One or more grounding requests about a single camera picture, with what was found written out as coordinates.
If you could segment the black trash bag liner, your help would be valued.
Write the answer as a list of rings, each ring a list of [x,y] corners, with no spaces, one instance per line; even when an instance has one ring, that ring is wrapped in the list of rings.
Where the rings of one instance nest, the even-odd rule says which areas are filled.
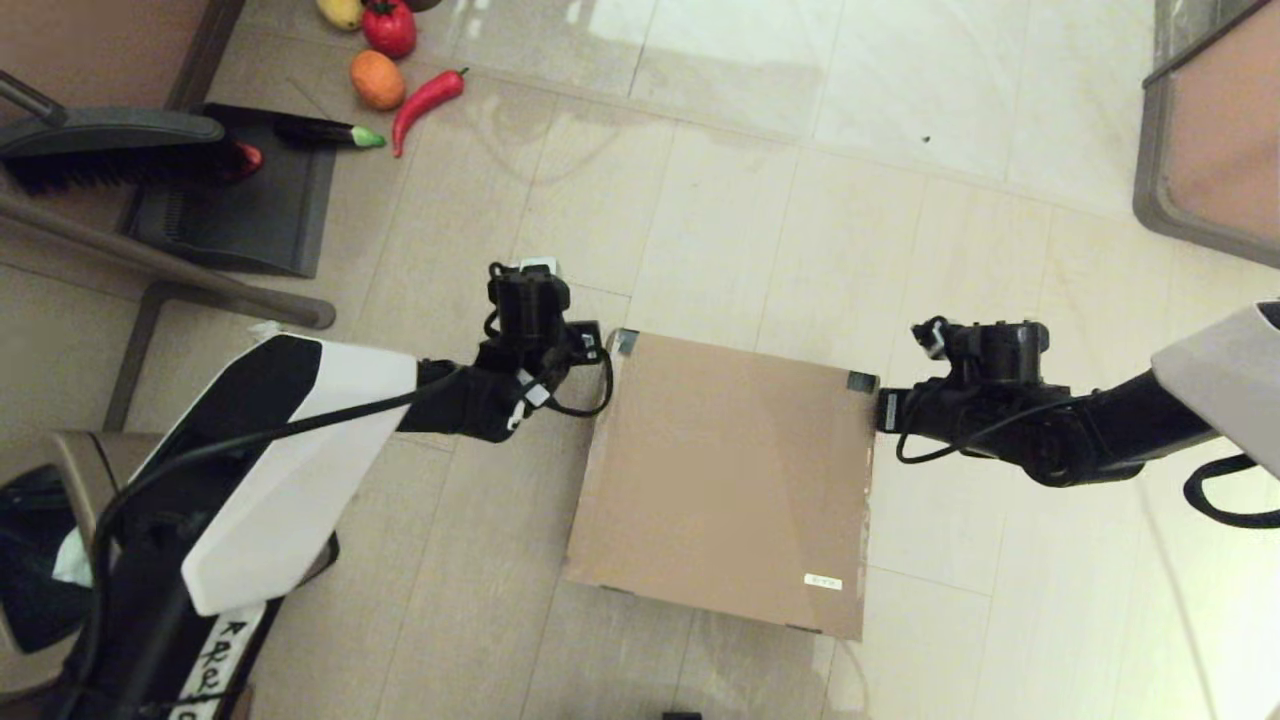
[[[92,589],[50,577],[67,533],[79,529],[60,470],[45,464],[0,488],[0,610],[22,653],[78,630]]]

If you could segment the white paper waste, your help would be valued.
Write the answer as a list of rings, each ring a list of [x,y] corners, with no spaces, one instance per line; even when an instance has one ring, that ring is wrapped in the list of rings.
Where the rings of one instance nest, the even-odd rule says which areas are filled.
[[[72,529],[63,538],[55,552],[50,577],[55,582],[78,585],[86,589],[93,588],[93,571],[90,553],[84,547],[84,537],[79,529]]]

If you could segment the orange toy fruit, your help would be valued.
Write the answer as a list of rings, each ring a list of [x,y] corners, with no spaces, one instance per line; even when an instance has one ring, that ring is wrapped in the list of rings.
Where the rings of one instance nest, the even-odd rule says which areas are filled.
[[[358,100],[375,111],[392,111],[404,102],[404,78],[398,65],[379,51],[364,50],[355,55],[349,82]]]

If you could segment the brown table grey rim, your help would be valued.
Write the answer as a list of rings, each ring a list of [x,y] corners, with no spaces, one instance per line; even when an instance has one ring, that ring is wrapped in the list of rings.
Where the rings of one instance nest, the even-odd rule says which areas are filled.
[[[1156,0],[1142,88],[1139,223],[1280,269],[1280,0]]]

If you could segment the red toy chili pepper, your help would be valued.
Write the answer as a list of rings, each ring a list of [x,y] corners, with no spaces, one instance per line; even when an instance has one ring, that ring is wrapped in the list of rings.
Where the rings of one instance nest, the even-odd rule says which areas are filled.
[[[461,97],[468,68],[449,69],[420,86],[399,106],[392,123],[392,156],[402,158],[410,131],[416,122],[436,108]]]

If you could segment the brown plastic trash bin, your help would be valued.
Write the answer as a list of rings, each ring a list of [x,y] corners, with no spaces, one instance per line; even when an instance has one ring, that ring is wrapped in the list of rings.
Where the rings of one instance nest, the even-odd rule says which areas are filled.
[[[230,483],[228,462],[193,468],[191,487],[119,505],[161,443],[157,434],[55,430],[0,454],[0,488],[51,464],[76,512],[93,571],[79,629],[22,653],[0,610],[0,714],[27,707],[70,720],[248,720],[250,674],[282,607],[253,601],[200,614],[180,566]]]

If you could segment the brown metal pole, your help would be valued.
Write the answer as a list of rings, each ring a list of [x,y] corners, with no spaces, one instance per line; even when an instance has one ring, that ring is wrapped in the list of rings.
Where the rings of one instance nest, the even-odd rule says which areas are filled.
[[[328,301],[246,284],[123,234],[93,229],[3,192],[0,219],[15,222],[24,231],[59,240],[79,251],[96,252],[113,263],[146,270],[161,281],[201,290],[230,313],[317,331],[332,327],[337,319],[337,309]]]

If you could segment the red toy tomato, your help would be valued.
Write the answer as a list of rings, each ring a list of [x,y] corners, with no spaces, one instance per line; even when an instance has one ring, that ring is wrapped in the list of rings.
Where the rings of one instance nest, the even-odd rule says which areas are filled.
[[[399,60],[417,46],[413,13],[406,0],[364,0],[361,28],[369,46]]]

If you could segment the brown table grey legs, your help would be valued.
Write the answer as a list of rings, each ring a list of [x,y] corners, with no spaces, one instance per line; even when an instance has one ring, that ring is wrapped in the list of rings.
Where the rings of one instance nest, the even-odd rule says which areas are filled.
[[[68,108],[174,108],[244,0],[0,0],[0,70]],[[0,445],[101,425],[147,272],[0,214]]]

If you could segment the dark purple toy eggplant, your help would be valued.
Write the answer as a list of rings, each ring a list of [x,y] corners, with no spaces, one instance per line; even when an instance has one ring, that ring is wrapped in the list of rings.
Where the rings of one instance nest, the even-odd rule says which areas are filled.
[[[276,137],[292,143],[352,149],[387,146],[387,140],[370,128],[337,120],[289,115],[276,119],[273,129]]]

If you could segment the brown cardboard shoe box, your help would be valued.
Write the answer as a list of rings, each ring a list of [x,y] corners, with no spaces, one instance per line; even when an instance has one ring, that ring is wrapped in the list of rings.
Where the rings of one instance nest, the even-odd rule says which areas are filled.
[[[564,579],[861,639],[877,377],[628,329],[611,356]]]

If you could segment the dark grey dustpan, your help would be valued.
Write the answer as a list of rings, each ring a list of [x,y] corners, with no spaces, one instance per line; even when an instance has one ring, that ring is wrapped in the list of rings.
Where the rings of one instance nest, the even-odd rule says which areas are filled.
[[[143,187],[127,236],[219,272],[314,278],[340,147],[276,137],[276,119],[300,115],[220,102],[197,111],[257,147],[262,168],[234,184]]]

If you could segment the black broom brush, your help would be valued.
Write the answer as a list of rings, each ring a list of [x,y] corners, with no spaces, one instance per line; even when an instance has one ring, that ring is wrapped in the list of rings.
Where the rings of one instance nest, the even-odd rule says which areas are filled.
[[[212,118],[65,108],[3,70],[0,97],[29,113],[0,127],[0,167],[28,195],[97,184],[232,183],[227,176],[239,140]]]

